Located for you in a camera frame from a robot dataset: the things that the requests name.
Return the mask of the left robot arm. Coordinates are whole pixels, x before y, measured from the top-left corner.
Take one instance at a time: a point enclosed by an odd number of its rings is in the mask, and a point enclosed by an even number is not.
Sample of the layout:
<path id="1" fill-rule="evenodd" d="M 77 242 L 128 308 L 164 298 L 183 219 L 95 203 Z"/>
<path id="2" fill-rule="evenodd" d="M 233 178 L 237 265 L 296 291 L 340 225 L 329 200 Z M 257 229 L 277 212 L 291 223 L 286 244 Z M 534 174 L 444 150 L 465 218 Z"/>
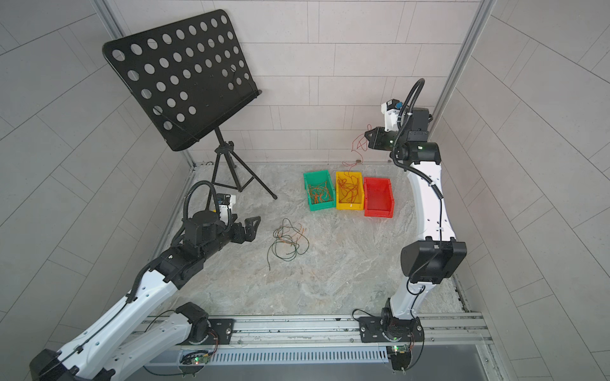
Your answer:
<path id="1" fill-rule="evenodd" d="M 128 337 L 155 309 L 203 270 L 227 244 L 254 241 L 260 217 L 238 222 L 222 211 L 214 185 L 195 183 L 183 204 L 182 224 L 167 250 L 136 275 L 130 292 L 60 350 L 44 349 L 30 362 L 34 380 L 124 380 L 166 349 L 209 336 L 208 314 L 185 303 L 157 328 Z"/>

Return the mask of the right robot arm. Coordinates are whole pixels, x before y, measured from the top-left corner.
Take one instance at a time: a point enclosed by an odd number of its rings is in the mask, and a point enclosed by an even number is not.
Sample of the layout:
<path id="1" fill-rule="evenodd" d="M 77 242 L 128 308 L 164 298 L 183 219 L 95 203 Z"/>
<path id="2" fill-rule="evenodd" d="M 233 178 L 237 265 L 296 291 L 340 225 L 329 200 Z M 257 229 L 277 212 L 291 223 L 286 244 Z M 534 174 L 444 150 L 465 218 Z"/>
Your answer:
<path id="1" fill-rule="evenodd" d="M 442 191 L 442 157 L 428 139 L 432 115 L 416 106 L 425 80 L 418 79 L 403 102 L 391 99 L 381 107 L 384 125 L 365 133 L 370 149 L 386 151 L 392 163 L 408 174 L 416 207 L 417 239 L 400 254 L 403 279 L 381 312 L 381 335 L 390 342 L 423 339 L 416 316 L 428 292 L 451 277 L 465 259 L 467 247 L 452 229 Z"/>

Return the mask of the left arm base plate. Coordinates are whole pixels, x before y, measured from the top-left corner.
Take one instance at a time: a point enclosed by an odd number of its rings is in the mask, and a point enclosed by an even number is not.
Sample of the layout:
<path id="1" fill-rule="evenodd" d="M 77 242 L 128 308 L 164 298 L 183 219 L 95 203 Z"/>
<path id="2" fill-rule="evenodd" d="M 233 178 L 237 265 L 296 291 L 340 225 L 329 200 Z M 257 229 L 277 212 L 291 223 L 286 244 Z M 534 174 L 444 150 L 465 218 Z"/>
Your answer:
<path id="1" fill-rule="evenodd" d="M 230 344 L 235 320 L 230 318 L 202 319 L 195 323 L 187 339 L 191 345 Z"/>

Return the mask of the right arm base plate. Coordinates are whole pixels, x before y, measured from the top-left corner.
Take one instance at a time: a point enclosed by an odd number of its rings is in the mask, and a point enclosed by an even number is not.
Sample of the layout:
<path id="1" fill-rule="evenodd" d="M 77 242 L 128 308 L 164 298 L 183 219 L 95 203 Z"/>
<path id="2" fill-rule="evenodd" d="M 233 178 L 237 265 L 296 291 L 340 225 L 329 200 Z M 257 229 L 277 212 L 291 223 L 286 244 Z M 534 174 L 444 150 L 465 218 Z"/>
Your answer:
<path id="1" fill-rule="evenodd" d="M 358 317 L 363 343 L 410 343 L 424 341 L 424 328 L 417 319 L 397 319 L 391 317 Z"/>

